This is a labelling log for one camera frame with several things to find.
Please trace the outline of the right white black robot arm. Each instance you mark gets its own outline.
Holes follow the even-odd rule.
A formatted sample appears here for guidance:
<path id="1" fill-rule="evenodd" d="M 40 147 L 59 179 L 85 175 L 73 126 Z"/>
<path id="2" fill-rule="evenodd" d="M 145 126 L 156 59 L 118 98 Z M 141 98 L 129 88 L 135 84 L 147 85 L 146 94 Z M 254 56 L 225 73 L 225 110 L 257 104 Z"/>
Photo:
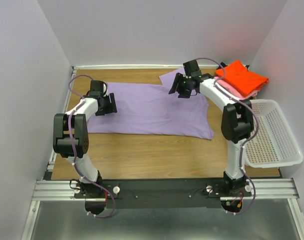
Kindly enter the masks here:
<path id="1" fill-rule="evenodd" d="M 188 99 L 192 91 L 209 98 L 221 111 L 221 133 L 228 144 L 228 161 L 222 182 L 215 191 L 233 196 L 246 185 L 243 151 L 254 130 L 252 105 L 224 90 L 218 80 L 202 74 L 196 59 L 183 63 L 184 73 L 177 73 L 170 94 Z"/>

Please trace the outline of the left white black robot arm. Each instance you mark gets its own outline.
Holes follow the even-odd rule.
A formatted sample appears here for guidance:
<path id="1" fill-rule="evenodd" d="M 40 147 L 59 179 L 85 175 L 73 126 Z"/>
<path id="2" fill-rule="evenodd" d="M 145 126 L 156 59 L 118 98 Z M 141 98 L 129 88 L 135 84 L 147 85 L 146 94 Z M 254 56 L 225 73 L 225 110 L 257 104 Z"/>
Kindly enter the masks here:
<path id="1" fill-rule="evenodd" d="M 106 82 L 93 79 L 85 95 L 72 93 L 80 97 L 80 101 L 71 110 L 54 116 L 53 150 L 76 170 L 79 176 L 77 186 L 73 188 L 76 194 L 90 198 L 105 197 L 108 193 L 103 189 L 101 174 L 88 155 L 87 121 L 91 116 L 116 113 L 114 94 L 108 92 Z"/>

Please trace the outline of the purple t shirt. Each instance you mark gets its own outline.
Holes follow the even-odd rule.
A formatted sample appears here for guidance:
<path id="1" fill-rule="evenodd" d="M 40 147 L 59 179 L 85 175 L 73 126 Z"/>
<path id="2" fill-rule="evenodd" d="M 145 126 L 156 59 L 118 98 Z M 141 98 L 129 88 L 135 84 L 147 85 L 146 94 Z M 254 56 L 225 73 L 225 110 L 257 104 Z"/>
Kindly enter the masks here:
<path id="1" fill-rule="evenodd" d="M 207 121 L 209 104 L 201 95 L 179 98 L 169 94 L 175 75 L 182 68 L 159 77 L 161 84 L 108 83 L 114 93 L 116 113 L 92 115 L 88 132 L 142 135 L 175 135 L 211 140 L 214 131 Z"/>

